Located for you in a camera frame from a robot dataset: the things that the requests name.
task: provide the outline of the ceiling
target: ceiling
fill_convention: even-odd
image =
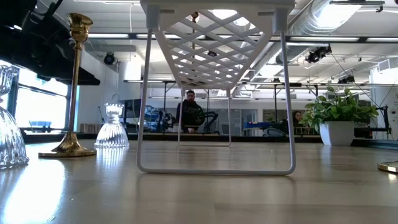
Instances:
[[[52,1],[39,0],[38,10],[46,10]],[[296,0],[297,5],[292,11],[289,19],[293,19],[310,0]],[[385,0],[385,11],[397,11],[398,5],[393,0]],[[356,12],[345,24],[337,28],[331,35],[345,36],[397,36],[398,23],[393,22],[398,18],[398,14],[391,12],[362,12],[364,10],[376,10],[377,7],[363,6],[359,12]],[[56,12],[56,15],[63,23],[66,23],[66,14],[69,12],[77,12],[90,17],[94,21],[94,25],[90,29],[91,33],[99,32],[139,32],[146,33],[146,16],[140,5],[115,5],[104,4],[102,2],[79,2],[72,0],[64,0],[62,5]],[[206,26],[208,21],[202,18],[198,21],[199,25]],[[227,30],[218,30],[219,34],[227,34]],[[90,40],[86,43],[86,50],[97,55],[105,55],[108,51],[107,46],[136,46],[137,52],[141,57],[146,54],[146,40]],[[366,82],[369,77],[369,67],[377,65],[381,60],[385,60],[390,55],[398,55],[397,44],[331,44],[333,58],[328,55],[322,59],[320,63],[309,65],[304,61],[304,57],[299,57],[289,66],[289,76],[292,82],[326,82],[334,79],[337,82],[339,74],[344,69],[353,68],[355,79],[357,82]],[[115,52],[115,56],[120,60],[128,60],[131,53]],[[152,42],[150,56],[150,79],[156,78],[172,78],[170,68],[165,61],[163,53],[155,41]]]

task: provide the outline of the glass candle holder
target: glass candle holder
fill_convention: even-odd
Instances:
[[[1,96],[10,92],[12,79],[18,74],[18,68],[0,65],[0,102],[2,102]],[[0,106],[0,169],[28,162],[21,131],[12,115]]]
[[[108,121],[99,131],[94,146],[97,148],[129,147],[126,130],[119,121],[124,106],[117,103],[107,103],[105,107]]]

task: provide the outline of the potted plant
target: potted plant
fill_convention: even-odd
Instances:
[[[349,89],[343,94],[337,94],[331,86],[327,90],[335,97],[327,100],[318,96],[315,103],[307,104],[300,124],[315,128],[325,145],[350,146],[354,139],[354,122],[374,118],[379,113],[374,105],[359,106]]]

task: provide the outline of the window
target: window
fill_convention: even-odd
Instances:
[[[68,86],[21,69],[15,118],[20,128],[65,128]]]

